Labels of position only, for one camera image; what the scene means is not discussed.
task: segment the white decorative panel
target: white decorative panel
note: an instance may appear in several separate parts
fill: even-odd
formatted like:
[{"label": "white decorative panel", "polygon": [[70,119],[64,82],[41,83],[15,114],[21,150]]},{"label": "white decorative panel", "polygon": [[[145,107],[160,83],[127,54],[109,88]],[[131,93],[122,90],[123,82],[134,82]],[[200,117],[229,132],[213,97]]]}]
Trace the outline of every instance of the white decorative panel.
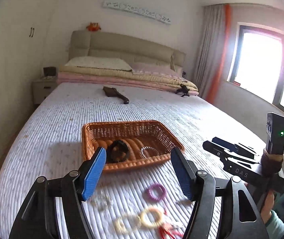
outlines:
[{"label": "white decorative panel", "polygon": [[135,7],[135,6],[131,6],[131,5],[126,4],[126,3],[104,1],[103,7],[121,10],[121,11],[132,12],[132,13],[136,13],[136,14],[139,14],[139,15],[142,15],[142,16],[145,16],[145,17],[152,18],[154,20],[161,21],[161,22],[168,24],[168,25],[171,24],[171,20],[168,17],[166,17],[162,14],[159,14],[159,13],[156,13],[156,12],[151,12],[148,9],[145,9],[145,8],[138,8],[138,7]]}]

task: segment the wicker basket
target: wicker basket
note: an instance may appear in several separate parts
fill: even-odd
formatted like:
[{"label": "wicker basket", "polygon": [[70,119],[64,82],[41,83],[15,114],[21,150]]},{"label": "wicker basket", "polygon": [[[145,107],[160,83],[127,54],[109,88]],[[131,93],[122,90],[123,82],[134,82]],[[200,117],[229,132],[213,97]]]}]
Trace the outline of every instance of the wicker basket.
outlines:
[{"label": "wicker basket", "polygon": [[130,156],[124,162],[106,164],[104,171],[161,164],[171,159],[173,147],[179,147],[184,152],[184,146],[178,139],[156,120],[93,122],[82,127],[84,160],[91,159],[99,146],[106,149],[117,139],[128,145]]}]

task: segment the metal screw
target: metal screw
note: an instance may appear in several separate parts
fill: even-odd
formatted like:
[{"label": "metal screw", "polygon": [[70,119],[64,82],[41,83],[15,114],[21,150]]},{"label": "metal screw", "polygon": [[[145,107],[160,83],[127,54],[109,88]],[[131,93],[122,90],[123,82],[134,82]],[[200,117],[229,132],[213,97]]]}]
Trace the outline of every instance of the metal screw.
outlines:
[{"label": "metal screw", "polygon": [[197,174],[200,175],[200,176],[206,176],[207,172],[204,171],[204,170],[199,170],[199,171],[197,171]]},{"label": "metal screw", "polygon": [[37,182],[38,182],[38,183],[42,183],[42,182],[44,182],[44,180],[45,180],[45,179],[44,179],[43,176],[40,176],[40,177],[37,178]]},{"label": "metal screw", "polygon": [[79,174],[79,172],[76,171],[76,170],[71,171],[71,172],[69,173],[69,175],[70,175],[71,177],[76,177],[78,174]]},{"label": "metal screw", "polygon": [[234,175],[234,176],[232,177],[232,180],[233,180],[233,182],[240,182],[240,181],[241,181],[240,177],[238,177],[238,176],[236,176],[236,175]]}]

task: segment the white pillow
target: white pillow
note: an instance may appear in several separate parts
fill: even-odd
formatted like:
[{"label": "white pillow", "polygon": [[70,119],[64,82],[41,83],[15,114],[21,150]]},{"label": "white pillow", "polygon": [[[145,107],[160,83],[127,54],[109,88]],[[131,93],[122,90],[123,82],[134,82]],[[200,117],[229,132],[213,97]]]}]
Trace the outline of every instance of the white pillow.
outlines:
[{"label": "white pillow", "polygon": [[67,62],[65,66],[132,71],[132,68],[120,58],[75,57]]}]

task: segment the gray curtain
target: gray curtain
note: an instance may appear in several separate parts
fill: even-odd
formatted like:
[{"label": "gray curtain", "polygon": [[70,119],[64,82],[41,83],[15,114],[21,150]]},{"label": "gray curtain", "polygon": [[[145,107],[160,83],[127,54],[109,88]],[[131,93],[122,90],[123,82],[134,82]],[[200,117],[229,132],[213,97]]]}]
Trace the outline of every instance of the gray curtain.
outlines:
[{"label": "gray curtain", "polygon": [[206,98],[213,77],[221,62],[225,38],[224,5],[204,7],[202,41],[197,54],[192,81],[198,88],[199,96]]}]

